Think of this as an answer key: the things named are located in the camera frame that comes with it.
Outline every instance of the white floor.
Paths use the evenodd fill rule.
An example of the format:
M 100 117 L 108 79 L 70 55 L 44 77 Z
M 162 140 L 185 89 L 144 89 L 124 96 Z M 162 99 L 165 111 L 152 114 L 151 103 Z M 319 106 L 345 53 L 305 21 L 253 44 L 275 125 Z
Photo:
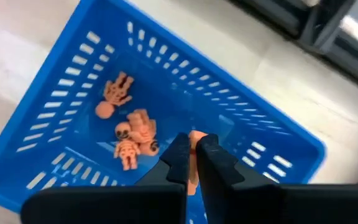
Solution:
M 358 87 L 223 0 L 130 0 L 311 131 L 314 183 L 358 182 Z M 78 0 L 0 0 L 0 132 Z M 0 208 L 0 223 L 18 223 Z

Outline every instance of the blue plastic basket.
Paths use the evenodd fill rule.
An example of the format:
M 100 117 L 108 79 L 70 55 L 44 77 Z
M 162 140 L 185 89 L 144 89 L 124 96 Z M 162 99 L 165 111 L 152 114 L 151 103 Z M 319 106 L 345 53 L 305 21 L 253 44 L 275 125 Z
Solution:
M 119 71 L 135 78 L 133 100 L 101 120 L 94 109 Z M 283 183 L 307 183 L 324 157 L 310 133 L 128 3 L 82 0 L 0 135 L 0 205 L 18 212 L 51 186 L 136 182 L 158 156 L 124 172 L 112 150 L 115 125 L 137 108 L 157 120 L 160 154 L 179 132 L 216 133 Z M 188 207 L 205 222 L 200 190 Z

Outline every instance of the orange plastic piece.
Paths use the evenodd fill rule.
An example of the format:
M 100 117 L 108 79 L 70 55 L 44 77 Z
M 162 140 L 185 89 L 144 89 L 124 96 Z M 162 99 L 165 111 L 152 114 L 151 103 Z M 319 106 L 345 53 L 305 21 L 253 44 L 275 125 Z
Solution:
M 142 154 L 155 156 L 158 154 L 158 142 L 154 139 L 157 133 L 157 124 L 150 119 L 145 109 L 135 110 L 127 115 L 132 131 L 129 136 L 139 143 Z
M 114 151 L 114 158 L 121 158 L 124 170 L 137 169 L 137 156 L 140 155 L 140 150 L 137 143 L 129 137 L 131 126 L 128 122 L 121 122 L 115 131 L 119 142 Z
M 196 194 L 197 186 L 200 182 L 197 171 L 197 157 L 196 146 L 198 141 L 207 134 L 201 131 L 191 131 L 189 134 L 190 139 L 190 161 L 189 161 L 189 180 L 187 182 L 187 195 L 192 196 Z
M 127 77 L 124 72 L 120 72 L 116 82 L 107 81 L 104 87 L 103 96 L 106 101 L 100 102 L 96 107 L 96 114 L 102 119 L 108 119 L 114 113 L 114 106 L 122 106 L 132 99 L 131 96 L 127 96 L 129 87 L 134 82 L 134 78 Z

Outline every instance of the tiled floor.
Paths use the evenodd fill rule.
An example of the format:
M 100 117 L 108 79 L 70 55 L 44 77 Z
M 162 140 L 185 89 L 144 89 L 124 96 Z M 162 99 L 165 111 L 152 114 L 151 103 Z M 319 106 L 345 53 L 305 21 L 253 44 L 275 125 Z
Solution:
M 77 0 L 0 0 L 0 131 Z M 358 87 L 222 0 L 130 0 L 323 140 L 314 183 L 358 181 Z M 17 223 L 0 208 L 0 223 Z

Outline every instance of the plastic toy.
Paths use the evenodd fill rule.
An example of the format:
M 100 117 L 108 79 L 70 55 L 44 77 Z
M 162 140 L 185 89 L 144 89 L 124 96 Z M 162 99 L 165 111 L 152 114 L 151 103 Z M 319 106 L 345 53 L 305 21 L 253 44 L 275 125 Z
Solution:
M 131 126 L 128 122 L 121 122 L 116 126 L 115 131 L 119 142 L 114 151 L 114 158 L 122 159 L 124 170 L 137 169 L 137 156 L 140 154 L 140 150 L 137 143 L 129 137 Z
M 154 119 L 149 119 L 145 109 L 135 110 L 127 115 L 132 131 L 129 136 L 139 143 L 142 154 L 155 156 L 158 154 L 158 142 L 154 139 L 157 133 L 157 125 Z
M 192 196 L 196 194 L 196 189 L 200 179 L 198 178 L 197 171 L 197 157 L 196 146 L 198 141 L 207 134 L 201 131 L 191 131 L 189 134 L 190 139 L 190 161 L 189 161 L 189 180 L 187 182 L 187 195 Z
M 131 84 L 134 82 L 132 77 L 127 77 L 124 72 L 120 72 L 116 82 L 107 81 L 104 87 L 103 96 L 106 101 L 102 101 L 96 107 L 96 114 L 102 119 L 108 119 L 114 113 L 114 105 L 122 106 L 132 99 L 127 96 Z

